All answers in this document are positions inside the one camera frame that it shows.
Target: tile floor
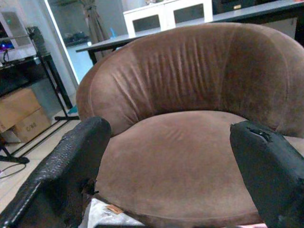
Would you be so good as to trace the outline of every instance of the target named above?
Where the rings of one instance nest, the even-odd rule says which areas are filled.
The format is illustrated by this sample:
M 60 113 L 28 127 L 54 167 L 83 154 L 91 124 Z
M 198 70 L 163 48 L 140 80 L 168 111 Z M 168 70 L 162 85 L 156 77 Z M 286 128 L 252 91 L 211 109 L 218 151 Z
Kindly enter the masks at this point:
M 37 165 L 54 149 L 54 147 L 59 143 L 61 137 L 68 131 L 72 130 L 80 121 L 70 121 L 65 126 L 61 127 L 58 131 L 56 131 L 53 135 L 48 137 L 43 143 L 35 147 L 28 155 L 30 162 L 27 164 L 26 168 L 19 173 L 16 173 L 10 177 L 0 179 L 0 213 L 5 209 L 5 207 L 9 204 L 9 202 L 14 198 L 18 189 L 22 185 L 22 183 L 26 180 L 26 178 L 30 175 L 30 173 L 37 167 Z M 65 121 L 61 121 L 57 123 L 55 126 L 51 127 L 48 131 L 30 143 L 27 147 L 23 148 L 18 154 L 22 154 L 28 148 L 35 145 L 39 140 L 48 135 L 50 132 L 55 130 L 61 124 L 64 124 Z M 0 161 L 0 170 L 5 169 L 6 167 L 12 165 L 10 162 Z M 22 168 L 22 165 L 18 165 L 16 167 L 7 170 L 7 174 L 13 173 Z

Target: table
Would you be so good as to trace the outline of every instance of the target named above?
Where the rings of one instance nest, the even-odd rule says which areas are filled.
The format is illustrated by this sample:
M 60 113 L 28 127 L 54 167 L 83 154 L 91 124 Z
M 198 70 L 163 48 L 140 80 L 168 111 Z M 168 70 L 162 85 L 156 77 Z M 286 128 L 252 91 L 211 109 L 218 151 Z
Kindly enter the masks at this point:
M 242 22 L 242 23 L 254 23 L 263 24 L 267 22 L 273 22 L 283 20 L 287 18 L 298 17 L 304 13 L 304 2 L 294 2 L 294 0 L 278 0 L 270 3 L 265 3 L 257 6 L 252 6 L 244 9 L 230 11 L 213 15 L 213 19 L 210 23 L 214 22 Z M 182 23 L 178 23 L 176 27 L 191 26 L 202 24 L 203 19 L 190 20 Z M 160 28 L 154 28 L 146 31 L 137 32 L 135 37 L 129 35 L 118 36 L 113 39 L 108 39 L 96 44 L 93 44 L 87 48 L 82 48 L 76 52 L 88 51 L 90 58 L 95 64 L 97 62 L 95 52 L 104 50 L 116 50 L 118 47 L 122 47 L 131 41 L 161 32 Z
M 204 22 L 212 21 L 212 0 L 164 0 L 159 3 L 123 12 L 130 37 L 135 37 L 133 21 L 158 15 L 161 31 L 175 28 L 174 11 L 203 4 Z

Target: brown armchair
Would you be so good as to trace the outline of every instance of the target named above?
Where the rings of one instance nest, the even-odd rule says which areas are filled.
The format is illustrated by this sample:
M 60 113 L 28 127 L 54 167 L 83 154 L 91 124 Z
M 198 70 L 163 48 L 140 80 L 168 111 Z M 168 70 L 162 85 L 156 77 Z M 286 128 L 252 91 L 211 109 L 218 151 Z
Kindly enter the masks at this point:
M 205 24 L 132 42 L 77 92 L 81 119 L 112 128 L 97 190 L 154 227 L 259 223 L 229 128 L 249 119 L 302 143 L 303 87 L 304 49 L 271 28 Z

